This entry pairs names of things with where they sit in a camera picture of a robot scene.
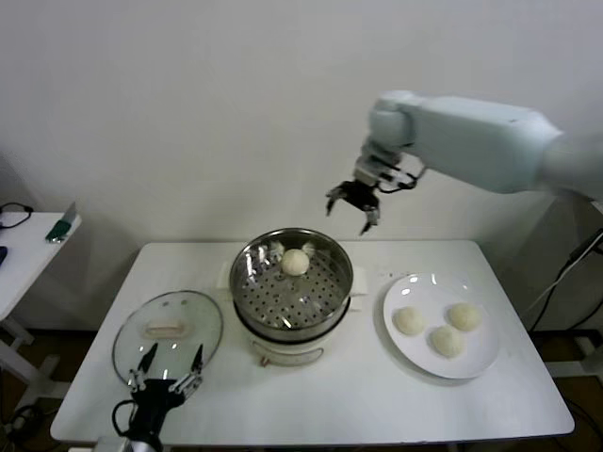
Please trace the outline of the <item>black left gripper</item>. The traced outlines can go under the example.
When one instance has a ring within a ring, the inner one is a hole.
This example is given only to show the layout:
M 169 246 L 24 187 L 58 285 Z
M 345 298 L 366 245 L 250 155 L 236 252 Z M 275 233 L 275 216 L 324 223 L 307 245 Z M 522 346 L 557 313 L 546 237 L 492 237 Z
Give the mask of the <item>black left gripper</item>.
M 146 379 L 158 349 L 158 343 L 142 356 L 136 369 L 129 370 L 128 387 L 136 405 L 132 432 L 137 436 L 158 437 L 168 412 L 186 401 L 203 382 L 204 345 L 200 344 L 191 367 L 177 381 L 174 379 Z

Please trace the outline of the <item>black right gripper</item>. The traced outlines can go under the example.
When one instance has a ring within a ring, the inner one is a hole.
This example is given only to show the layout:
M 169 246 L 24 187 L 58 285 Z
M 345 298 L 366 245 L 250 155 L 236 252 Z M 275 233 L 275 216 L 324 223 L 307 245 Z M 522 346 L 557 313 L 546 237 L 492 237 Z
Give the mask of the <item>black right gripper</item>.
M 338 200 L 347 202 L 349 205 L 363 210 L 366 215 L 366 222 L 360 232 L 360 235 L 368 233 L 373 227 L 379 224 L 380 220 L 380 202 L 374 194 L 374 187 L 367 186 L 359 181 L 345 181 L 339 186 L 330 189 L 327 194 L 326 215 L 329 216 Z

